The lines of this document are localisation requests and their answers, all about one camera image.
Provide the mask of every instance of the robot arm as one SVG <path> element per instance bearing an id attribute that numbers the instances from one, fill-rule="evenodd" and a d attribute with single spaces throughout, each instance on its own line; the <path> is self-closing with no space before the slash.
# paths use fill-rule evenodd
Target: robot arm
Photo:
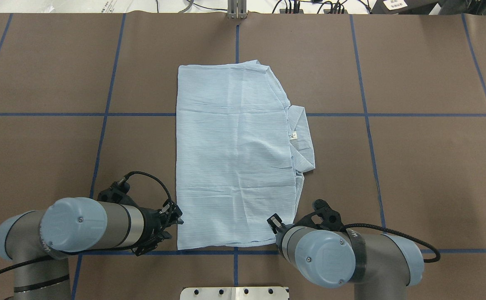
<path id="1" fill-rule="evenodd" d="M 369 224 L 344 226 L 340 214 L 324 200 L 313 204 L 314 213 L 296 224 L 285 225 L 278 215 L 268 219 L 276 234 L 276 244 L 285 259 L 312 283 L 337 288 L 345 283 L 355 284 L 356 300 L 405 300 L 406 287 L 416 285 L 422 278 L 424 262 L 421 251 L 412 241 L 437 249 L 395 230 Z M 311 217 L 323 221 L 315 224 Z M 369 227 L 389 234 L 360 234 L 350 227 Z"/>
<path id="2" fill-rule="evenodd" d="M 128 177 L 102 191 L 98 201 L 64 198 L 45 211 L 28 211 L 1 224 L 2 258 L 14 264 L 38 260 L 15 268 L 15 300 L 70 300 L 71 255 L 134 249 L 139 256 L 171 238 L 165 229 L 182 224 L 182 211 L 168 192 L 162 209 L 139 207 L 127 195 Z"/>

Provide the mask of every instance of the folded shirt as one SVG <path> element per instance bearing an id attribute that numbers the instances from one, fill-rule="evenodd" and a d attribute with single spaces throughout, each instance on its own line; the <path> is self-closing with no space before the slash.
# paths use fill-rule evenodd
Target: folded shirt
<path id="1" fill-rule="evenodd" d="M 292 222 L 315 168 L 303 107 L 268 66 L 180 66 L 176 105 L 178 249 L 273 243 L 267 218 Z"/>

